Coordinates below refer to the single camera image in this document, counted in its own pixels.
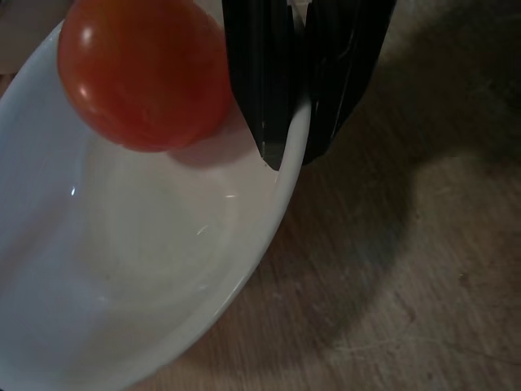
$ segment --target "red tomato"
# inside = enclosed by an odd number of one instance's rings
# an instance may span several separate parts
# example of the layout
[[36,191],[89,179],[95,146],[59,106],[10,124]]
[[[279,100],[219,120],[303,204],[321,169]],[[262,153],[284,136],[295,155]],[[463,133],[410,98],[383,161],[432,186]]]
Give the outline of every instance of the red tomato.
[[224,33],[192,0],[76,0],[58,71],[84,121],[139,151],[210,135],[232,97]]

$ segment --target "table surface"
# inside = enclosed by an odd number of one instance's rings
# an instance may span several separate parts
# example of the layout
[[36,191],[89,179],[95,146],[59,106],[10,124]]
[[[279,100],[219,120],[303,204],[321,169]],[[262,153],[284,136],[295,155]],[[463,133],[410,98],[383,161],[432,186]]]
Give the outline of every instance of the table surface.
[[521,389],[520,16],[400,0],[256,273],[128,391]]

